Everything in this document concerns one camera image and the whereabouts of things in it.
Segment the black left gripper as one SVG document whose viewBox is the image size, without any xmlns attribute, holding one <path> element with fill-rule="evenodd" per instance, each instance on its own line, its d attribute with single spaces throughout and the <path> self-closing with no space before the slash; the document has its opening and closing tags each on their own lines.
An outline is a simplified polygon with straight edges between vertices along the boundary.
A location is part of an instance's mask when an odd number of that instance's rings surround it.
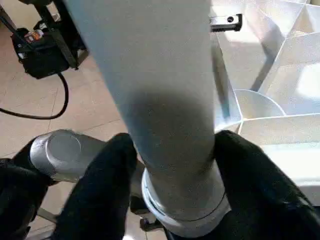
<svg viewBox="0 0 320 240">
<path fill-rule="evenodd" d="M 211 16 L 209 18 L 210 31 L 212 33 L 234 31 L 239 32 L 243 25 L 243 15 Z"/>
</svg>

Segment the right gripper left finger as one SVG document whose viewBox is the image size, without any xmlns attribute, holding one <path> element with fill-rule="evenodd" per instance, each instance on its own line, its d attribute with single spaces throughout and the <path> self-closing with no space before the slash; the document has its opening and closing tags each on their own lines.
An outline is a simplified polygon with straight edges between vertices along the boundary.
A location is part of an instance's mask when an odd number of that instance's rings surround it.
<svg viewBox="0 0 320 240">
<path fill-rule="evenodd" d="M 118 133 L 107 141 L 69 195 L 53 239 L 123 239 L 137 162 L 128 133 Z"/>
</svg>

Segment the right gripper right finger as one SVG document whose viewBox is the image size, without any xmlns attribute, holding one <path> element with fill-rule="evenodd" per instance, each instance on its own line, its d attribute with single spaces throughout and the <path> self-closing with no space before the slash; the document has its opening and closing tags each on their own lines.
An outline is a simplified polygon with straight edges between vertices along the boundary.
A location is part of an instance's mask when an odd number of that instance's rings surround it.
<svg viewBox="0 0 320 240">
<path fill-rule="evenodd" d="M 223 130 L 214 157 L 231 211 L 214 235 L 220 240 L 318 240 L 320 214 L 302 191 L 263 152 Z"/>
</svg>

